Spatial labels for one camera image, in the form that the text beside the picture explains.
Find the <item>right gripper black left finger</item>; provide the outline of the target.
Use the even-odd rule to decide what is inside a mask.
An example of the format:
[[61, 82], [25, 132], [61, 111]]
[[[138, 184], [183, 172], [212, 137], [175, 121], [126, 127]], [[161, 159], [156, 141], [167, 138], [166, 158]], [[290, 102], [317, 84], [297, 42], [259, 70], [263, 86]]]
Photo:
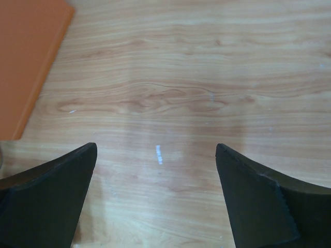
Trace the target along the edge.
[[1, 247], [71, 247], [96, 160], [87, 143], [1, 179]]

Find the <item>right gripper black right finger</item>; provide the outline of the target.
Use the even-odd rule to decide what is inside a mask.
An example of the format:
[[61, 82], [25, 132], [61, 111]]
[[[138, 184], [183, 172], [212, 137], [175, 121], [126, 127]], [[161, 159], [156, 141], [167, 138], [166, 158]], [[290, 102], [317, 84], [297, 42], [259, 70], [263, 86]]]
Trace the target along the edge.
[[330, 247], [330, 189], [282, 174], [225, 144], [216, 166], [236, 247]]

